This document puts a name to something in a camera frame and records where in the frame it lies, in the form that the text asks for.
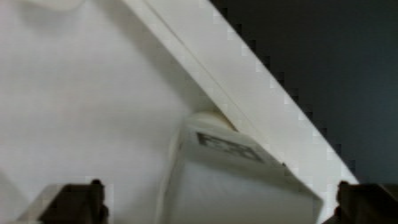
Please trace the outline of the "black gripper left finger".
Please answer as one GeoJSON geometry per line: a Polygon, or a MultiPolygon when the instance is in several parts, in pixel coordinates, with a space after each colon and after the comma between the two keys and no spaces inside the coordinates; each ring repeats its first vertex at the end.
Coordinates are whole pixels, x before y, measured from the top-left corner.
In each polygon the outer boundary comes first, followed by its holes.
{"type": "Polygon", "coordinates": [[[18,224],[109,224],[105,185],[98,179],[82,184],[54,184],[17,219],[18,224]]]}

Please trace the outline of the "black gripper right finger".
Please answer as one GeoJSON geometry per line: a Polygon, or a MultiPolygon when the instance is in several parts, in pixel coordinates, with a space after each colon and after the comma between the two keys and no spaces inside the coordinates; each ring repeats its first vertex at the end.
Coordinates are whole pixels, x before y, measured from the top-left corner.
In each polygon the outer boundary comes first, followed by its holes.
{"type": "Polygon", "coordinates": [[[398,184],[340,183],[338,207],[322,224],[398,224],[398,184]]]}

